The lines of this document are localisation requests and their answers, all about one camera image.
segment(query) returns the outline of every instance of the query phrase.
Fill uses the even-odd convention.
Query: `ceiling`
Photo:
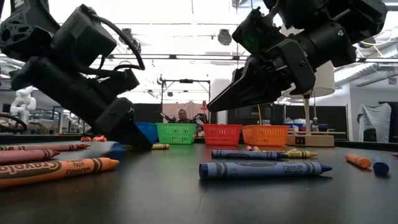
[[[398,1],[388,2],[390,5],[396,3],[398,6]],[[233,40],[229,46],[221,45],[217,41],[220,29],[228,29],[232,33],[252,8],[260,6],[262,8],[261,11],[267,13],[267,9],[261,0],[113,0],[112,3],[109,0],[50,0],[49,4],[50,13],[59,23],[64,22],[77,6],[86,4],[93,7],[101,17],[105,17],[115,23],[119,28],[132,29],[133,36],[142,45],[142,54],[144,56],[152,55],[150,57],[157,58],[144,61],[147,67],[146,71],[135,72],[141,85],[135,89],[136,92],[130,95],[134,95],[135,100],[138,101],[142,99],[159,100],[159,93],[153,92],[154,96],[149,96],[146,91],[160,89],[158,83],[160,75],[162,75],[163,79],[192,78],[211,81],[217,78],[230,79],[231,72],[236,67],[243,66],[244,61],[220,61],[214,60],[216,58],[213,56],[247,56],[249,54]],[[2,18],[7,18],[9,11],[9,1],[6,1]],[[396,21],[398,21],[398,12],[389,12],[383,31],[375,36],[377,49],[375,47],[369,49],[358,48],[357,56],[390,57],[389,54],[383,54],[382,56],[378,51],[384,52],[389,47],[397,44],[398,25]],[[279,17],[276,17],[274,22],[277,25],[282,23]],[[127,50],[127,46],[118,40],[114,31],[110,29],[108,31],[118,41],[118,46],[113,52],[115,57],[118,58],[107,59],[104,68],[112,69],[120,63],[136,64],[137,62],[131,57],[132,52]],[[162,54],[189,55],[187,58],[190,59],[162,60]],[[208,60],[202,60],[202,58],[198,58],[195,55],[207,55],[205,58]],[[99,64],[100,61],[97,60],[92,67],[98,67]],[[19,67],[18,62],[0,61],[0,66],[3,72],[1,79],[3,86],[1,88],[8,88],[9,79],[6,78],[7,74],[9,71]],[[346,71],[345,74],[350,73],[347,68],[355,66],[357,65],[337,68],[336,73],[339,71],[342,73],[341,71],[343,70]],[[370,73],[368,77],[361,77],[355,83],[370,80],[378,75],[379,73]],[[367,88],[379,85],[384,86],[383,83],[385,82],[368,85]],[[393,88],[388,84],[385,86],[386,88]],[[199,88],[200,86],[173,86],[174,90],[189,89],[192,91],[195,91],[197,87]],[[184,97],[186,100],[190,98],[192,97],[189,95]]]

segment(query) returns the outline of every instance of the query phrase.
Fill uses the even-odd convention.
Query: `person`
[[[177,123],[191,123],[191,120],[187,118],[187,112],[184,109],[178,111],[178,118],[180,118]]]

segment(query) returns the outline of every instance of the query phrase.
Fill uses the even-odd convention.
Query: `red crayon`
[[[0,152],[0,164],[47,160],[59,154],[59,152],[53,150],[2,151]]]
[[[89,144],[43,144],[43,145],[21,145],[21,146],[0,146],[0,151],[10,150],[54,150],[58,152],[76,151],[86,149]]]

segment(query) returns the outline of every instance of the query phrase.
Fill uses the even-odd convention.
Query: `green basket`
[[[156,123],[159,142],[162,144],[192,144],[195,124]]]

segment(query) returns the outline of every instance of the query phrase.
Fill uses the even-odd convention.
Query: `white lamp shade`
[[[298,34],[301,30],[291,28],[286,30],[285,26],[282,25],[280,30],[284,35]],[[335,92],[335,68],[329,61],[317,68],[315,72],[315,85],[313,87],[311,97],[326,96]],[[295,89],[294,83],[288,90],[282,92],[282,95],[290,98],[303,98],[302,95],[291,95],[290,92]]]

